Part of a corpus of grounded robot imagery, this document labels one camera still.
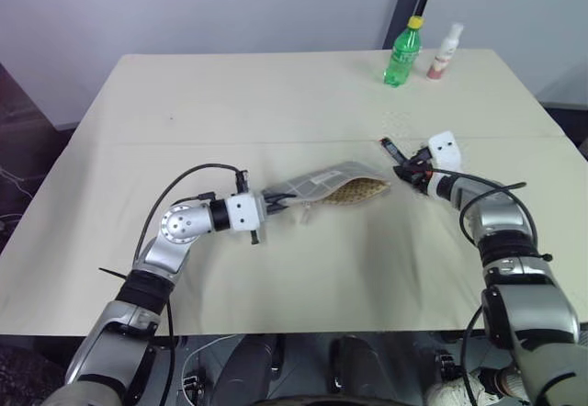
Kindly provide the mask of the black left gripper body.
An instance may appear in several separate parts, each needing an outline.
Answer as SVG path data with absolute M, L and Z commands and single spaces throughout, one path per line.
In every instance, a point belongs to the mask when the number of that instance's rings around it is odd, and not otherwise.
M 285 198 L 283 193 L 263 193 L 262 200 L 264 205 L 265 217 L 273 216 L 285 209 L 281 201 Z

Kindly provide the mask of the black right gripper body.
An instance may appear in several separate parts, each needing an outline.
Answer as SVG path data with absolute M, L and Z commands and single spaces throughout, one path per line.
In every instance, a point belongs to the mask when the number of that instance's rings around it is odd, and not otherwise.
M 411 186 L 422 194 L 427 194 L 427 188 L 433 175 L 433 156 L 429 150 L 419 150 L 408 160 L 409 182 Z

